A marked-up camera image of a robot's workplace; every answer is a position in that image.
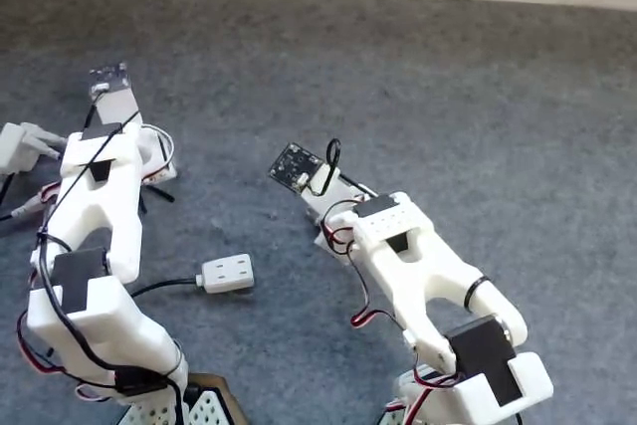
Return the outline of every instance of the power plug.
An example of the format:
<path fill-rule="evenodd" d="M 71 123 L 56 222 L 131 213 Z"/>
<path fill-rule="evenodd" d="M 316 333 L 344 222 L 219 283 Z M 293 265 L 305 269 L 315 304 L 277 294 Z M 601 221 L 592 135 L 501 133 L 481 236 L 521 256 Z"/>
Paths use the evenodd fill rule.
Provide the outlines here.
<path fill-rule="evenodd" d="M 255 277 L 248 254 L 238 254 L 204 263 L 196 276 L 197 286 L 208 294 L 252 288 Z"/>

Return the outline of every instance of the black rubber band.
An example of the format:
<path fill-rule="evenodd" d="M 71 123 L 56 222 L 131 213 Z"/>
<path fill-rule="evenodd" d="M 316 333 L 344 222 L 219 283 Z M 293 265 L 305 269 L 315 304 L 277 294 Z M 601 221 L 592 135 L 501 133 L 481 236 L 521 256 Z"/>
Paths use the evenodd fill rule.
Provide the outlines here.
<path fill-rule="evenodd" d="M 476 280 L 476 282 L 475 282 L 474 284 L 472 284 L 472 285 L 469 287 L 469 289 L 467 290 L 467 294 L 465 295 L 465 309 L 466 309 L 467 311 L 469 311 L 469 312 L 471 311 L 471 310 L 469 309 L 469 302 L 471 301 L 471 298 L 473 297 L 474 292 L 476 291 L 476 289 L 478 288 L 478 286 L 479 286 L 481 283 L 485 283 L 486 281 L 489 281 L 489 282 L 490 282 L 490 281 L 491 281 L 491 279 L 489 279 L 487 276 L 483 276 L 482 278 L 477 279 L 477 280 Z"/>

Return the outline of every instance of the circuit board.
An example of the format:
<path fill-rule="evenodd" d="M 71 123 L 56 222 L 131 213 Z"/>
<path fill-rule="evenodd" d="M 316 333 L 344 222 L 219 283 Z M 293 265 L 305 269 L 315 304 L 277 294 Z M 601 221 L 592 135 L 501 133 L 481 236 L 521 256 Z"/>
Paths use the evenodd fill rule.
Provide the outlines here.
<path fill-rule="evenodd" d="M 270 167 L 270 177 L 286 188 L 301 194 L 323 160 L 295 143 L 290 143 Z"/>
<path fill-rule="evenodd" d="M 130 78 L 126 70 L 126 63 L 119 62 L 116 65 L 108 65 L 89 72 L 93 84 L 91 92 L 97 95 L 100 92 L 119 92 L 130 88 Z"/>

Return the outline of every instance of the white robotic arm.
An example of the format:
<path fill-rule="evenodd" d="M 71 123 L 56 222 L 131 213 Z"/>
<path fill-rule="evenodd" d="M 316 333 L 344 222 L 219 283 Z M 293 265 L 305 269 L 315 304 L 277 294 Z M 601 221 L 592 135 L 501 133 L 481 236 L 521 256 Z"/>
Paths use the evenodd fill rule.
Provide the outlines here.
<path fill-rule="evenodd" d="M 120 423 L 182 425 L 225 417 L 215 412 L 215 403 L 220 403 L 215 402 L 216 392 L 196 379 L 188 384 L 181 348 L 139 310 L 133 297 L 176 284 L 198 286 L 208 294 L 250 288 L 250 257 L 211 261 L 203 264 L 200 275 L 156 283 L 132 295 L 126 290 L 124 285 L 139 275 L 140 188 L 176 175 L 174 144 L 163 130 L 141 122 L 124 64 L 94 75 L 100 80 L 92 88 L 94 103 L 83 131 L 69 136 L 61 181 L 36 198 L 44 205 L 54 192 L 58 196 L 31 257 L 34 274 L 26 323 L 62 364 L 38 354 L 24 339 L 24 314 L 18 320 L 21 349 L 44 373 L 65 373 L 78 380 L 79 387 L 92 388 L 98 399 L 134 404 Z M 91 125 L 95 112 L 102 124 Z M 101 228 L 110 230 L 108 244 L 83 247 Z M 51 366 L 44 369 L 47 362 Z M 190 416 L 184 401 L 189 385 L 189 400 L 197 407 Z M 196 402 L 192 386 L 198 387 Z"/>
<path fill-rule="evenodd" d="M 270 175 L 307 203 L 320 227 L 316 244 L 346 264 L 364 265 L 375 279 L 393 305 L 405 342 L 430 367 L 420 371 L 462 376 L 454 386 L 429 390 L 427 406 L 416 410 L 418 420 L 488 425 L 552 395 L 539 357 L 514 352 L 528 335 L 521 314 L 454 253 L 405 193 L 377 196 L 342 175 L 335 161 L 325 163 L 295 144 Z M 434 298 L 482 319 L 443 335 L 427 317 L 426 304 Z M 396 395 L 407 407 L 428 389 L 419 383 L 421 376 L 408 372 L 396 382 Z"/>
<path fill-rule="evenodd" d="M 183 411 L 185 417 L 187 408 L 182 403 L 174 407 L 175 393 L 163 382 L 171 380 L 183 393 L 188 365 L 181 350 L 161 325 L 138 309 L 123 286 L 139 273 L 138 136 L 139 125 L 129 122 L 123 129 L 100 125 L 69 137 L 58 202 L 32 256 L 43 284 L 44 274 L 50 275 L 59 309 L 45 287 L 33 289 L 27 326 L 58 353 L 68 373 L 102 385 L 94 386 L 98 395 L 161 407 L 172 401 L 168 408 Z M 101 227 L 111 230 L 107 250 L 78 250 Z M 86 354 L 61 320 L 60 310 L 93 353 L 116 367 L 104 366 Z M 118 372 L 126 366 L 133 367 L 138 377 Z M 144 378 L 143 370 L 157 375 Z"/>

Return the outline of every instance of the white connector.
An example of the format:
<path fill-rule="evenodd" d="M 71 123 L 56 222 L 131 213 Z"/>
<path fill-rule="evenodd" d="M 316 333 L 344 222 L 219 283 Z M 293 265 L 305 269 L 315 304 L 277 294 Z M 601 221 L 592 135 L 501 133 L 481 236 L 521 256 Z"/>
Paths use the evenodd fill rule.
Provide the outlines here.
<path fill-rule="evenodd" d="M 252 288 L 255 285 L 255 277 L 250 255 L 238 254 L 204 263 L 196 280 L 197 286 L 208 294 Z"/>
<path fill-rule="evenodd" d="M 42 154 L 56 160 L 60 159 L 60 153 L 50 147 L 44 139 L 32 134 L 32 131 L 48 139 L 52 139 L 55 135 L 31 123 L 25 124 L 27 128 L 14 123 L 5 123 L 0 131 L 0 174 L 31 171 Z"/>

